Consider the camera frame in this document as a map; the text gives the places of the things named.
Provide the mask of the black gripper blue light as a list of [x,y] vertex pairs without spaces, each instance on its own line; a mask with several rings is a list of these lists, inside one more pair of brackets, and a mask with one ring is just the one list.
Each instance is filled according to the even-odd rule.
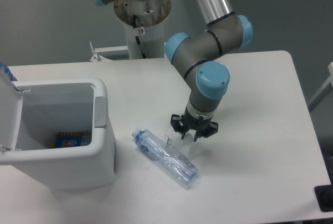
[[218,123],[211,122],[212,118],[199,118],[193,117],[187,109],[185,109],[183,115],[171,115],[170,124],[173,130],[181,135],[181,139],[185,138],[186,133],[189,130],[195,130],[195,136],[193,142],[196,142],[199,138],[209,138],[210,136],[218,132]]

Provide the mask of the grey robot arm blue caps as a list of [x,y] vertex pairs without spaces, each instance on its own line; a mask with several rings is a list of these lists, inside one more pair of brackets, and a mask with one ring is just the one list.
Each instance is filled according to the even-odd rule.
[[204,33],[192,38],[177,33],[163,39],[162,24],[171,12],[171,0],[93,0],[113,4],[125,29],[130,59],[167,57],[191,93],[182,115],[172,115],[171,126],[185,135],[208,138],[218,131],[212,118],[230,81],[228,69],[217,59],[249,43],[253,27],[247,17],[235,14],[229,0],[196,0],[206,23]]

